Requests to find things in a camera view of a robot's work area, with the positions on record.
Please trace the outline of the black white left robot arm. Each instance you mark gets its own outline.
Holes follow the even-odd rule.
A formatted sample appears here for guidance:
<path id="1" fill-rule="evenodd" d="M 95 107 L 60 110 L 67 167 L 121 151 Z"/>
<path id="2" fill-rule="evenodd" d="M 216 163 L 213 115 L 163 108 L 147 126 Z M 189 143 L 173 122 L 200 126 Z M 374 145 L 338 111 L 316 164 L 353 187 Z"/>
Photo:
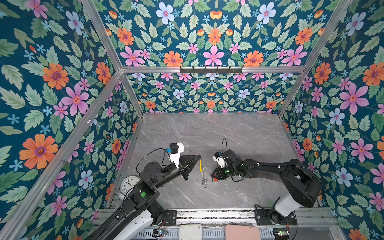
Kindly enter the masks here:
<path id="1" fill-rule="evenodd" d="M 122 205 L 87 239 L 130 240 L 150 225 L 157 225 L 165 211 L 157 202 L 158 188 L 179 176 L 188 180 L 201 159 L 201 155 L 180 156 L 178 165 L 171 163 L 166 167 L 158 162 L 148 163 L 139 174 L 139 182 L 124 196 Z"/>

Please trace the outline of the silver metal keyring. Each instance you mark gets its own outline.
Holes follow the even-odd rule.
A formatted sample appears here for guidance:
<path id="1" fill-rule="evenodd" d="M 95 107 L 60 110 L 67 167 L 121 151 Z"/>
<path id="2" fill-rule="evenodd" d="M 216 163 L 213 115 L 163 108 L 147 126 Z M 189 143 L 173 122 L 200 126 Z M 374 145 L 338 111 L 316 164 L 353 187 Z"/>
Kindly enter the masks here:
<path id="1" fill-rule="evenodd" d="M 206 189 L 208 187 L 208 185 L 207 185 L 207 178 L 205 176 L 205 169 L 204 169 L 204 156 L 201 155 L 200 159 L 202 160 L 202 164 L 203 164 L 203 173 L 201 173 L 201 177 L 202 177 L 201 186 Z"/>

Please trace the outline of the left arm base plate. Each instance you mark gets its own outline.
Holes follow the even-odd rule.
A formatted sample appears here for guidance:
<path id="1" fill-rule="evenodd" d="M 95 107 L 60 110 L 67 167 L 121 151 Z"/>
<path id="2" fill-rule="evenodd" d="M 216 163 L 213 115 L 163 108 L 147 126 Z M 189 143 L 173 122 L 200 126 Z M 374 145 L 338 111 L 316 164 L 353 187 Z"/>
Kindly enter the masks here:
<path id="1" fill-rule="evenodd" d="M 153 226 L 176 226 L 177 214 L 176 210 L 165 210 L 154 218 Z"/>

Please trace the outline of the yellow capped key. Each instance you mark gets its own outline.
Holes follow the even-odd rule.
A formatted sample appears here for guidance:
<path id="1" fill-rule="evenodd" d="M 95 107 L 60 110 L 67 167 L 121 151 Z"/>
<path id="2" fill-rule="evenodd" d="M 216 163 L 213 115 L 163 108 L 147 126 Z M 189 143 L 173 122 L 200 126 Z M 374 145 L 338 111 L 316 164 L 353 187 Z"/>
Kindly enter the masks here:
<path id="1" fill-rule="evenodd" d="M 199 160 L 199 167 L 200 167 L 200 173 L 203 173 L 203 164 L 201 159 Z"/>

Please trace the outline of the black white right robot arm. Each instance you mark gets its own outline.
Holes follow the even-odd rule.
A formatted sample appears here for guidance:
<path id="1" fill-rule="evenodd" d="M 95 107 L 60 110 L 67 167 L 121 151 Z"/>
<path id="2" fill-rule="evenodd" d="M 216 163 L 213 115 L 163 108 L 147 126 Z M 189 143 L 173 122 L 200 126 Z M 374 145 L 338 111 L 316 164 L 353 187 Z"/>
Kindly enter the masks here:
<path id="1" fill-rule="evenodd" d="M 215 153 L 213 160 L 217 163 L 217 168 L 211 174 L 214 180 L 231 178 L 237 183 L 245 179 L 261 178 L 284 184 L 288 193 L 278 198 L 269 210 L 255 207 L 257 216 L 274 225 L 289 224 L 289 220 L 296 219 L 294 212 L 297 209 L 313 207 L 324 186 L 323 181 L 297 159 L 284 163 L 265 163 L 252 159 L 242 160 L 234 151 L 227 150 Z"/>

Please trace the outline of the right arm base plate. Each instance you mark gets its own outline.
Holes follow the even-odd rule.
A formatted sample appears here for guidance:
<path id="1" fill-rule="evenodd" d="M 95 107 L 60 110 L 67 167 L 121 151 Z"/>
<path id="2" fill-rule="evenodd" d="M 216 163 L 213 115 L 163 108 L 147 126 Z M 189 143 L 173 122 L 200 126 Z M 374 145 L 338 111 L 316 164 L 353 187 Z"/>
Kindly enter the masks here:
<path id="1" fill-rule="evenodd" d="M 255 209 L 255 219 L 257 225 L 266 226 L 266 225 L 274 225 L 274 226 L 296 226 L 297 218 L 295 214 L 292 212 L 287 217 L 280 215 L 278 212 L 273 211 L 272 213 L 269 210 L 264 209 Z"/>

